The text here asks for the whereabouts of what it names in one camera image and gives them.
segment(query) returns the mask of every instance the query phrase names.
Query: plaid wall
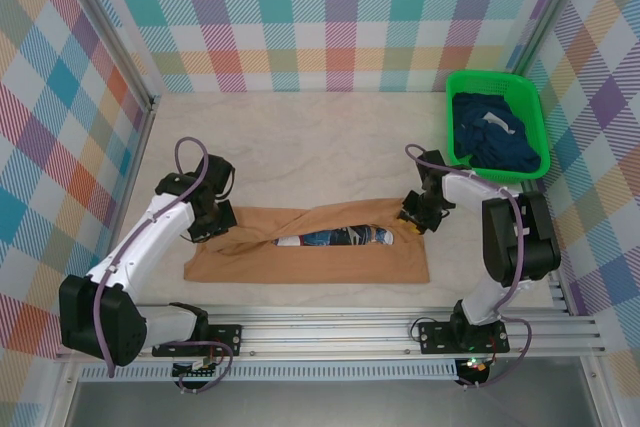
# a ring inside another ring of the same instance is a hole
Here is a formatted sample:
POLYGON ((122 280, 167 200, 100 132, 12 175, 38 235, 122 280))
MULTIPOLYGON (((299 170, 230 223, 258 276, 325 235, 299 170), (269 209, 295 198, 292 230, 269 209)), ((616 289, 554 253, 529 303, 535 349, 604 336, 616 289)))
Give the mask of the plaid wall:
POLYGON ((116 13, 115 8, 113 7, 113 3, 111 2, 111 0, 100 0, 100 2, 102 2, 104 10, 107 16, 109 17, 109 19, 111 20, 111 25, 118 33, 118 36, 120 37, 120 40, 122 41, 125 49, 129 52, 129 55, 131 56, 131 60, 133 60, 133 63, 137 67, 138 72, 140 73, 140 76, 142 78, 142 81, 144 82, 144 85, 147 88, 147 91, 152 94, 159 95, 161 93, 161 90, 158 89, 151 81, 147 68, 144 65, 144 62, 142 62, 139 52, 134 47, 131 37, 127 33, 127 29, 124 28, 124 25, 122 24, 122 20, 120 19, 120 16, 116 13))
POLYGON ((639 39, 640 0, 570 0, 530 73, 552 146, 542 184, 562 275, 580 312, 600 320, 632 414, 640 413, 639 39))
MULTIPOLYGON (((531 16, 523 9, 535 5, 525 0, 125 1, 153 68, 174 92, 443 90, 453 70, 502 70, 531 16), (505 46, 510 35, 514 40, 505 46)), ((113 10, 110 0, 104 2, 113 10)))
POLYGON ((0 0, 0 425, 34 425, 58 286, 106 254, 142 107, 77 0, 0 0))
POLYGON ((550 0, 538 0, 536 2, 535 7, 531 11, 529 15, 529 19, 527 20, 527 24, 520 34, 520 38, 518 39, 518 43, 513 49, 511 53, 511 57, 509 57, 509 61, 507 62, 507 70, 513 71, 513 68, 516 66, 516 63, 520 59, 522 51, 527 46, 529 40, 531 40, 531 36, 533 35, 533 31, 538 25, 540 21, 540 17, 542 16, 544 10, 547 8, 550 0))

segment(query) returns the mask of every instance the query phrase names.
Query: dark blue clothing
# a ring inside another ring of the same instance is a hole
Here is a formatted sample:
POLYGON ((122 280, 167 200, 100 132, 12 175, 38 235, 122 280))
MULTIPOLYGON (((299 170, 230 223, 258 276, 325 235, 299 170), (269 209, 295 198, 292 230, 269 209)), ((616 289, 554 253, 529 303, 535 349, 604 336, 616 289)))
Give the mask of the dark blue clothing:
POLYGON ((540 167, 540 156, 529 146, 524 124, 501 95, 456 94, 453 128, 456 157, 471 154, 472 167, 517 172, 534 172, 540 167), (514 132, 485 120, 488 113, 514 132))

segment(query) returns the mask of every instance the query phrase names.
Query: cable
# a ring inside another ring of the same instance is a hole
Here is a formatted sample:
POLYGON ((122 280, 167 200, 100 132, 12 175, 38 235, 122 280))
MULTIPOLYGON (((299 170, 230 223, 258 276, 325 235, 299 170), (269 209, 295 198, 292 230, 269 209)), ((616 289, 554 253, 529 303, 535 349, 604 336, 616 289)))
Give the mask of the cable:
POLYGON ((496 355, 498 355, 498 348, 496 347, 496 341, 493 337, 489 337, 489 342, 491 342, 491 348, 493 349, 493 356, 491 356, 491 363, 496 363, 496 355))
MULTIPOLYGON (((214 341, 216 341, 216 342, 221 342, 221 343, 222 343, 222 341, 221 341, 220 339, 218 339, 218 338, 215 338, 215 339, 213 339, 213 340, 214 340, 214 341)), ((218 362, 216 362, 216 349, 215 349, 215 347, 212 345, 212 346, 209 348, 209 358, 212 360, 212 364, 213 364, 213 365, 215 365, 215 366, 220 365, 220 364, 222 363, 222 361, 224 360, 224 350, 223 350, 223 351, 222 351, 222 353, 220 354, 220 360, 219 360, 218 362)))
POLYGON ((107 375, 109 376, 109 378, 114 377, 116 366, 113 363, 111 352, 109 352, 109 346, 107 345, 107 340, 105 339, 104 330, 102 328, 102 319, 100 318, 100 302, 102 300, 102 295, 104 294, 104 289, 107 285, 107 281, 109 280, 109 277, 111 276, 112 273, 115 273, 118 270, 118 264, 120 263, 120 259, 125 254, 127 249, 131 246, 131 244, 142 233, 142 231, 144 231, 144 229, 146 229, 147 226, 149 226, 149 224, 155 223, 161 215, 171 210, 174 206, 178 204, 178 202, 182 202, 194 190, 196 190, 196 188, 204 180, 204 177, 207 174, 207 169, 209 167, 209 154, 204 144, 194 137, 183 137, 180 140, 178 140, 178 142, 176 142, 176 146, 174 148, 174 158, 176 161, 176 168, 178 169, 179 173, 182 173, 182 167, 180 166, 180 159, 178 158, 178 154, 180 152, 180 146, 187 141, 195 143, 202 150, 203 165, 202 165, 202 171, 200 172, 200 175, 198 176, 196 181, 189 186, 187 190, 185 190, 182 194, 180 194, 174 200, 172 200, 163 208, 161 208, 156 213, 154 213, 151 216, 151 218, 146 219, 144 222, 142 222, 136 228, 136 230, 134 230, 133 233, 131 233, 131 235, 129 235, 125 239, 125 241, 122 243, 122 247, 120 247, 116 252, 116 254, 113 256, 113 260, 111 261, 111 264, 104 271, 104 274, 102 275, 102 279, 100 279, 100 283, 98 284, 98 289, 96 290, 96 296, 93 299, 93 325, 96 330, 96 337, 98 339, 98 345, 100 346, 100 352, 102 353, 102 357, 104 358, 104 361, 107 364, 107 375))
POLYGON ((427 319, 427 320, 430 320, 431 322, 437 322, 437 320, 432 317, 418 317, 416 320, 414 320, 413 324, 411 324, 411 327, 409 327, 409 337, 411 337, 411 340, 413 340, 414 342, 420 343, 420 339, 416 339, 413 336, 413 329, 415 329, 416 324, 420 322, 422 319, 427 319))
MULTIPOLYGON (((497 314, 498 318, 504 320, 505 322, 521 322, 525 325, 525 327, 527 328, 527 341, 525 342, 525 346, 522 349, 522 352, 520 353, 520 355, 518 356, 518 358, 516 359, 516 361, 513 363, 512 367, 507 370, 506 372, 503 372, 501 375, 499 375, 498 377, 491 379, 483 384, 475 384, 476 387, 488 387, 489 385, 493 385, 496 382, 502 380, 503 378, 505 378, 508 374, 510 374, 511 372, 513 372, 518 365, 520 365, 520 363, 522 362, 522 359, 524 359, 524 356, 527 354, 527 352, 529 351, 529 347, 531 346, 531 338, 533 336, 533 331, 531 330, 531 324, 529 324, 529 322, 527 322, 524 319, 515 319, 515 318, 508 318, 508 317, 502 317, 502 315, 500 315, 500 313, 498 312, 498 309, 500 307, 502 307, 504 304, 506 304, 507 302, 509 302, 509 300, 511 300, 511 298, 515 295, 515 292, 518 288, 518 284, 520 283, 520 279, 522 279, 522 270, 524 267, 524 225, 522 222, 522 213, 520 212, 520 208, 518 207, 518 202, 516 202, 516 199, 513 197, 513 195, 511 195, 511 192, 509 192, 505 187, 500 186, 498 184, 495 184, 493 182, 489 182, 488 180, 485 180, 481 177, 479 177, 475 172, 473 171, 466 171, 466 170, 458 170, 458 169, 454 169, 451 167, 447 167, 444 165, 438 165, 438 164, 432 164, 431 162, 425 162, 422 159, 419 159, 418 157, 416 157, 415 155, 413 155, 411 153, 410 149, 419 149, 423 154, 426 154, 427 151, 420 145, 417 144, 408 144, 405 148, 404 151, 405 153, 409 156, 409 158, 411 158, 414 162, 423 165, 425 167, 429 167, 430 169, 436 169, 436 170, 441 170, 443 172, 449 172, 451 174, 455 174, 455 175, 462 175, 463 177, 467 177, 469 179, 473 179, 476 182, 485 185, 491 189, 496 190, 497 192, 501 193, 502 195, 504 195, 507 200, 509 201, 509 203, 511 204, 511 208, 513 209, 513 213, 515 216, 515 220, 516 220, 516 236, 517 236, 517 240, 518 240, 518 249, 517 249, 517 257, 516 257, 516 271, 514 273, 513 276, 513 281, 511 283, 511 287, 509 288, 509 291, 507 292, 507 294, 500 299, 498 302, 496 302, 496 305, 493 306, 493 311, 497 314)), ((468 384, 468 385, 472 385, 470 382, 465 381, 464 379, 461 379, 464 383, 468 384)))
POLYGON ((183 379, 186 376, 186 374, 182 374, 178 377, 178 385, 180 386, 180 392, 187 393, 187 394, 201 394, 202 392, 205 392, 209 389, 211 389, 212 387, 215 387, 216 385, 218 385, 222 379, 224 379, 227 374, 229 373, 229 371, 231 370, 231 365, 233 364, 233 350, 231 350, 231 347, 229 347, 227 344, 223 344, 222 342, 216 342, 213 340, 186 340, 184 342, 169 342, 165 345, 170 345, 170 346, 198 346, 198 345, 209 345, 211 347, 219 347, 221 348, 223 351, 225 351, 227 353, 227 355, 229 356, 229 363, 227 364, 227 366, 225 367, 225 369, 222 371, 222 373, 216 377, 213 380, 210 380, 209 382, 207 382, 205 385, 203 385, 202 387, 200 387, 199 389, 187 389, 184 384, 183 384, 183 379))
POLYGON ((233 184, 235 183, 236 183, 236 171, 235 169, 233 169, 231 171, 231 185, 229 186, 229 188, 224 194, 216 196, 216 200, 226 200, 227 197, 229 197, 231 190, 233 189, 233 184))
POLYGON ((180 237, 186 240, 187 242, 191 242, 192 244, 204 244, 206 241, 210 239, 210 237, 205 237, 204 239, 200 239, 200 240, 191 240, 189 237, 185 237, 182 234, 180 234, 180 237))

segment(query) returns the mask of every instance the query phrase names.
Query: gray floor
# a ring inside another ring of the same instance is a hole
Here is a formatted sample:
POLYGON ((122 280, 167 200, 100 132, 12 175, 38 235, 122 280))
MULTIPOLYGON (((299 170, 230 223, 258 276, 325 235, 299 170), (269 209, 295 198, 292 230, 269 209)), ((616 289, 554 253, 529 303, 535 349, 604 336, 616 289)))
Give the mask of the gray floor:
MULTIPOLYGON (((500 362, 503 367, 507 362, 500 362)), ((223 382, 200 396, 170 383, 78 386, 70 426, 580 426, 595 420, 577 359, 529 359, 500 384, 223 382)))

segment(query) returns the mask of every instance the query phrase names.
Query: metal frame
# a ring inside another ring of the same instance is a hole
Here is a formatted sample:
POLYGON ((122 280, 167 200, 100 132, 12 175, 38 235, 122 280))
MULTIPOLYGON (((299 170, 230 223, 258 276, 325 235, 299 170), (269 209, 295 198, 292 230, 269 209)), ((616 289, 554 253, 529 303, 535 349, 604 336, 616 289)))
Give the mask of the metal frame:
POLYGON ((157 105, 158 103, 154 99, 154 103, 151 105, 151 109, 144 113, 144 117, 142 119, 142 129, 140 130, 140 139, 138 140, 138 146, 136 147, 136 152, 133 155, 133 160, 131 161, 131 170, 129 171, 129 176, 124 187, 124 192, 122 193, 122 200, 120 201, 120 205, 118 206, 116 217, 113 222, 113 231, 111 234, 111 239, 109 239, 109 247, 107 249, 107 252, 111 252, 118 245, 118 241, 120 239, 120 231, 122 230, 122 224, 124 223, 124 219, 127 215, 127 209, 129 208, 129 202, 131 202, 133 188, 135 187, 136 179, 138 178, 138 173, 140 172, 140 166, 142 165, 142 157, 144 156, 144 152, 147 150, 147 143, 149 142, 149 136, 151 135, 151 128, 153 127, 153 123, 156 120, 157 105))
POLYGON ((527 42, 520 58, 514 65, 514 74, 522 76, 527 75, 533 65, 534 59, 538 55, 538 52, 544 43, 544 40, 555 26, 556 21, 567 5, 567 2, 569 2, 569 0, 549 0, 549 3, 538 20, 536 28, 531 34, 529 42, 527 42))
MULTIPOLYGON (((556 279, 559 288, 563 292, 568 312, 574 316, 574 318, 584 318, 584 316, 579 316, 575 300, 571 294, 571 289, 568 288, 563 276, 560 275, 559 272, 554 272, 553 278, 556 279)), ((603 346, 606 349, 606 339, 603 339, 603 346)), ((580 356, 582 370, 585 378, 587 379, 587 386, 598 413, 598 417, 600 418, 602 425, 606 425, 607 427, 622 427, 623 425, 630 425, 628 422, 624 422, 624 419, 616 406, 616 395, 611 389, 610 380, 608 380, 611 375, 607 375, 610 374, 610 372, 607 372, 609 369, 605 365, 604 360, 604 356, 580 356)))
MULTIPOLYGON (((178 380, 172 374, 170 362, 134 362, 116 369, 117 380, 128 382, 171 382, 178 380)), ((377 361, 257 361, 234 362, 225 382, 230 381, 372 381, 372 380, 457 380, 454 360, 397 360, 377 361)), ((111 382, 104 364, 85 364, 79 382, 111 382)), ((213 380, 203 374, 195 380, 213 380)))
POLYGON ((67 423, 73 396, 80 379, 81 365, 72 362, 55 364, 57 382, 56 389, 47 410, 42 416, 42 426, 58 427, 67 423))
MULTIPOLYGON (((203 307, 216 324, 242 324, 242 350, 238 361, 346 361, 402 359, 459 359, 461 354, 422 355, 409 338, 408 328, 418 317, 447 320, 451 308, 304 308, 203 307)), ((505 315, 525 317, 534 337, 532 357, 604 355, 605 348, 591 317, 574 317, 566 309, 506 309, 505 315)), ((525 328, 507 324, 512 350, 501 357, 517 357, 526 340, 525 328)), ((65 362, 99 362, 76 352, 60 352, 65 362)), ((138 361, 161 361, 143 351, 138 361)), ((193 361, 193 357, 167 358, 167 362, 193 361)))
POLYGON ((141 61, 144 63, 147 74, 151 81, 152 86, 157 89, 156 94, 164 94, 168 92, 167 86, 164 83, 162 74, 158 70, 158 66, 155 64, 149 48, 142 38, 142 34, 138 29, 136 22, 133 19, 133 15, 127 7, 125 0, 110 0, 114 10, 120 17, 120 21, 124 27, 124 30, 129 36, 129 40, 133 43, 133 47, 140 56, 141 61))
POLYGON ((96 30, 98 37, 104 42, 107 50, 113 57, 113 60, 124 76, 131 92, 139 103, 145 106, 147 110, 151 110, 153 104, 153 96, 147 90, 142 80, 140 72, 133 63, 131 56, 127 52, 120 36, 109 19, 109 15, 104 9, 100 0, 78 0, 82 5, 93 28, 96 30))

